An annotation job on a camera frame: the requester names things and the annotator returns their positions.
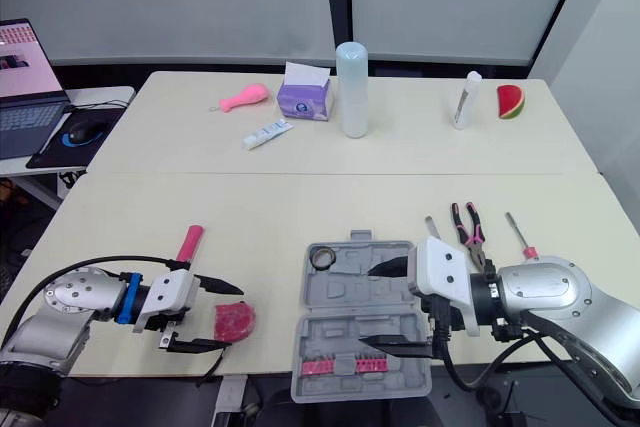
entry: tissue box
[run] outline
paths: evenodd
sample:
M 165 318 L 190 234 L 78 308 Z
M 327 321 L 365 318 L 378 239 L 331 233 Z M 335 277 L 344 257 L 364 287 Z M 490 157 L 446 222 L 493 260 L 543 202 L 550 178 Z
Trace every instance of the tissue box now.
M 321 85 L 290 85 L 283 83 L 277 99 L 286 117 L 311 120 L 329 120 L 333 105 L 331 80 Z

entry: watermelon slice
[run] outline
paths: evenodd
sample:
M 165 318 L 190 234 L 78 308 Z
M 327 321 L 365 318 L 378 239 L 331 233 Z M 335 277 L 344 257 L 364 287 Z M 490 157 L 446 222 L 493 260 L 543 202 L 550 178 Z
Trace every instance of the watermelon slice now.
M 498 87 L 498 103 L 500 118 L 513 119 L 524 108 L 524 91 L 517 85 L 501 85 Z

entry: small bottle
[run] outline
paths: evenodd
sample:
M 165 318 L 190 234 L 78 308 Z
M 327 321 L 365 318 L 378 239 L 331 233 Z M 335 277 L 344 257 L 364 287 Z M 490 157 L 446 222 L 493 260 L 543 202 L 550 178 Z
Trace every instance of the small bottle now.
M 336 49 L 336 72 L 342 131 L 357 139 L 369 128 L 367 49 L 358 42 L 340 44 Z
M 472 70 L 467 74 L 467 82 L 464 84 L 464 89 L 462 89 L 460 102 L 458 102 L 458 108 L 453 118 L 453 126 L 456 129 L 464 129 L 467 118 L 469 117 L 469 110 L 473 108 L 473 104 L 478 96 L 480 84 L 482 84 L 482 76 L 479 73 Z

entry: toothpaste tube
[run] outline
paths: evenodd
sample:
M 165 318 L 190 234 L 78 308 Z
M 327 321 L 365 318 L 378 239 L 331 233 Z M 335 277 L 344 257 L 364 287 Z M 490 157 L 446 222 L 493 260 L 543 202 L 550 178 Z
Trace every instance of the toothpaste tube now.
M 242 144 L 245 149 L 251 150 L 274 137 L 279 136 L 280 134 L 284 134 L 289 129 L 293 129 L 293 125 L 284 119 L 280 119 L 278 122 L 274 122 L 273 124 L 260 129 L 258 132 L 254 132 L 248 137 L 245 137 Z

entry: pliers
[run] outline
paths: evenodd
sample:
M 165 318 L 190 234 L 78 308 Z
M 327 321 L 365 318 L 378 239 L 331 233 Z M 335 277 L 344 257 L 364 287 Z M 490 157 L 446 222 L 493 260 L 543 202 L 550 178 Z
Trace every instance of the pliers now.
M 458 204 L 451 204 L 451 216 L 453 217 L 453 223 L 458 231 L 458 239 L 461 244 L 469 249 L 473 264 L 478 268 L 478 270 L 480 270 L 480 272 L 484 272 L 487 259 L 484 255 L 484 251 L 482 250 L 482 244 L 484 244 L 485 237 L 482 233 L 482 226 L 480 225 L 480 216 L 478 215 L 478 211 L 475 205 L 473 205 L 473 202 L 467 202 L 467 210 L 469 211 L 471 220 L 473 220 L 472 235 L 469 235 L 469 232 L 467 232 L 467 229 L 460 219 Z

